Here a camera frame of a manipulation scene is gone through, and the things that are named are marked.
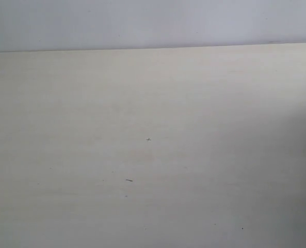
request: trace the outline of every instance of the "white board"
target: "white board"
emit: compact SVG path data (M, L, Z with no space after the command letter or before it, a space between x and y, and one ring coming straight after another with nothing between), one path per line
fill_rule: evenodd
M306 44L0 53L0 247L306 247Z

